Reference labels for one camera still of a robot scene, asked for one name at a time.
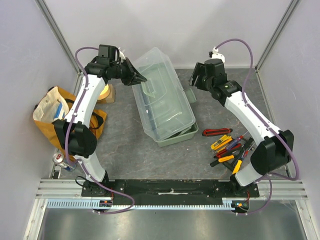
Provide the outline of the green clear-lid toolbox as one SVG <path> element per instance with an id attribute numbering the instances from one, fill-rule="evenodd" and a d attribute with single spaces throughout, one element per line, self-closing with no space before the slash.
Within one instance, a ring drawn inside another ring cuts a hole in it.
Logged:
<path id="1" fill-rule="evenodd" d="M 183 88 L 170 58 L 154 47 L 133 65 L 147 79 L 132 87 L 144 133 L 159 147 L 192 139 L 199 130 L 191 108 L 197 99 Z"/>

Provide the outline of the blue red screwdriver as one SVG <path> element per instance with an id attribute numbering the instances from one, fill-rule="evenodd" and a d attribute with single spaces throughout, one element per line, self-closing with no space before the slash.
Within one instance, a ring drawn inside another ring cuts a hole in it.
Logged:
<path id="1" fill-rule="evenodd" d="M 245 135 L 246 135 L 246 133 L 243 134 L 243 135 L 238 136 L 238 137 L 235 138 L 235 139 L 233 139 L 233 140 L 230 141 L 227 145 L 225 145 L 225 146 L 223 146 L 221 149 L 219 149 L 219 150 L 217 151 L 217 153 L 222 152 L 222 150 L 226 150 L 226 151 L 230 150 L 230 149 L 233 148 L 236 144 L 238 144 L 238 143 L 240 142 L 240 140 L 242 140 Z"/>

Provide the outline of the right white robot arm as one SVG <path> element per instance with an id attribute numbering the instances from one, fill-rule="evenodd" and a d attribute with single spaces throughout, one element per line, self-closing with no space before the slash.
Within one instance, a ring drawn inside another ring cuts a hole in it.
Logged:
<path id="1" fill-rule="evenodd" d="M 233 196 L 242 196 L 248 185 L 292 160 L 293 133 L 282 131 L 270 122 L 249 101 L 242 87 L 236 81 L 228 80 L 221 59 L 196 63 L 189 84 L 210 92 L 215 100 L 240 120 L 257 145 L 250 162 L 231 175 L 229 191 Z"/>

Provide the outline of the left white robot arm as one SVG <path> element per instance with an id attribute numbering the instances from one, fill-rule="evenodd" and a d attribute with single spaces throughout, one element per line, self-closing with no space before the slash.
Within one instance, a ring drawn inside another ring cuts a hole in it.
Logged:
<path id="1" fill-rule="evenodd" d="M 118 47 L 101 44 L 97 56 L 86 66 L 81 66 L 84 80 L 75 101 L 63 119 L 55 120 L 54 130 L 68 163 L 75 157 L 85 173 L 94 182 L 92 190 L 98 196 L 110 191 L 108 174 L 101 166 L 97 154 L 97 137 L 90 130 L 91 117 L 99 95 L 112 79 L 121 80 L 125 86 L 139 85 L 147 81 Z"/>

